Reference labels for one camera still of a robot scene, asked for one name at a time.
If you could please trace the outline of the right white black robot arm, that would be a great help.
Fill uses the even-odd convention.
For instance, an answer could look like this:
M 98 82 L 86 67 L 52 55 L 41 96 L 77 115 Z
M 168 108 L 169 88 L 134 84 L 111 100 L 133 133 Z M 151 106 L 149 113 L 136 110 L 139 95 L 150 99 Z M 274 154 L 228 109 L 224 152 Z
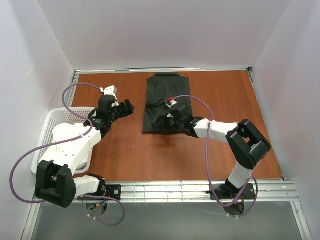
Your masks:
M 177 119 L 161 116 L 155 129 L 186 134 L 194 138 L 206 138 L 227 143 L 236 159 L 236 164 L 225 181 L 225 188 L 235 197 L 251 177 L 259 162 L 270 152 L 272 146 L 257 127 L 248 119 L 239 123 L 226 123 L 204 117 L 188 116 Z

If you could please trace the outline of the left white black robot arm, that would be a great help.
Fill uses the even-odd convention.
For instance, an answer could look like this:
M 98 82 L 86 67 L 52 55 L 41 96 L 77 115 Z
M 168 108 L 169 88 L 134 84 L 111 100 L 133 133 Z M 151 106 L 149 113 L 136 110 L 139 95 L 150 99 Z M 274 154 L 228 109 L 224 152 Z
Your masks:
M 60 207 L 68 207 L 75 198 L 85 195 L 97 199 L 106 194 L 106 181 L 95 174 L 74 177 L 78 166 L 111 130 L 112 124 L 134 113 L 126 99 L 118 103 L 113 97 L 100 100 L 84 122 L 61 123 L 54 127 L 52 145 L 43 154 L 36 169 L 35 196 Z

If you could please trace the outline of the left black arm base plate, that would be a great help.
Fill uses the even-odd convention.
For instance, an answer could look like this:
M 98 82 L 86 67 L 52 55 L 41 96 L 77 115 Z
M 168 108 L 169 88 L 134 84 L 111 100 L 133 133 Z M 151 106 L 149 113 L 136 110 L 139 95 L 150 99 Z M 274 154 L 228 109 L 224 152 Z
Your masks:
M 102 186 L 103 197 L 109 197 L 116 200 L 121 199 L 122 186 L 120 184 L 109 184 Z

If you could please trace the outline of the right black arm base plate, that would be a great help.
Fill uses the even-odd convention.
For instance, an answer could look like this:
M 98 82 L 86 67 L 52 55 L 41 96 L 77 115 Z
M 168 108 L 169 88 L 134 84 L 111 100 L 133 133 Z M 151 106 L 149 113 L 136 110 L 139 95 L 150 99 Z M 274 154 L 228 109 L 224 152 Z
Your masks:
M 234 193 L 228 190 L 224 183 L 222 184 L 214 184 L 214 191 L 220 201 L 222 200 L 232 200 L 239 193 Z M 245 200 L 253 200 L 256 197 L 256 192 L 252 183 L 248 183 L 240 196 L 240 200 L 244 197 Z

